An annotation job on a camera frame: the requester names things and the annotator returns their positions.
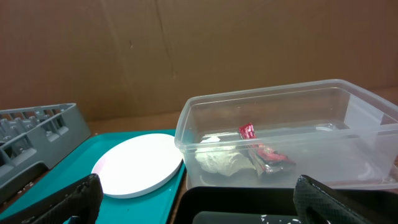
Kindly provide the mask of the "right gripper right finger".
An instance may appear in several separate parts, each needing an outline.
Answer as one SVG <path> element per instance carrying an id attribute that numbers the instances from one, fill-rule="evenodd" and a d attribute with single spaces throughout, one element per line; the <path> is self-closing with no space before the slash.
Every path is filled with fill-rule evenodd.
<path id="1" fill-rule="evenodd" d="M 299 176 L 294 205 L 302 223 L 372 223 L 371 211 L 307 176 Z"/>

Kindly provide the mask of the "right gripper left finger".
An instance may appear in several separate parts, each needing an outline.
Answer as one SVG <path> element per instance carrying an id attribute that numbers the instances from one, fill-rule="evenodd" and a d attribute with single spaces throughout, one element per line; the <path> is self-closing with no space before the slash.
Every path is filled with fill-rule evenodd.
<path id="1" fill-rule="evenodd" d="M 2 224 L 95 223 L 104 194 L 96 174 L 1 220 Z"/>

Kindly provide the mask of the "red snack wrapper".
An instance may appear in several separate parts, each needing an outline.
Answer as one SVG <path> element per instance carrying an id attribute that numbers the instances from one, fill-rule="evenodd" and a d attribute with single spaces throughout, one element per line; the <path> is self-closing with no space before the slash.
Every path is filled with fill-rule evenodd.
<path id="1" fill-rule="evenodd" d="M 288 171 L 296 165 L 285 154 L 281 154 L 265 144 L 250 144 L 246 147 L 249 159 L 253 163 L 258 176 Z"/>

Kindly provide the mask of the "large white plate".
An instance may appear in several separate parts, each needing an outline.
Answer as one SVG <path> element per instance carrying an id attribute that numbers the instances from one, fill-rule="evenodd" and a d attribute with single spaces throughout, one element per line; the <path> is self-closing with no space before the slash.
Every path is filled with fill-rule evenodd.
<path id="1" fill-rule="evenodd" d="M 103 193 L 136 198 L 166 184 L 180 169 L 182 154 L 169 134 L 144 134 L 112 147 L 92 168 Z"/>

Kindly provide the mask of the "white tissue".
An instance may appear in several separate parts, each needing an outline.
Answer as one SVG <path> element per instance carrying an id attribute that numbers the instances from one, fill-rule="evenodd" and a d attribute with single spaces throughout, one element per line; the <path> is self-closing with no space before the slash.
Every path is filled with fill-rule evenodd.
<path id="1" fill-rule="evenodd" d="M 235 146 L 227 146 L 225 151 L 221 147 L 199 148 L 195 152 L 195 159 L 204 171 L 227 177 L 244 169 L 255 169 Z"/>

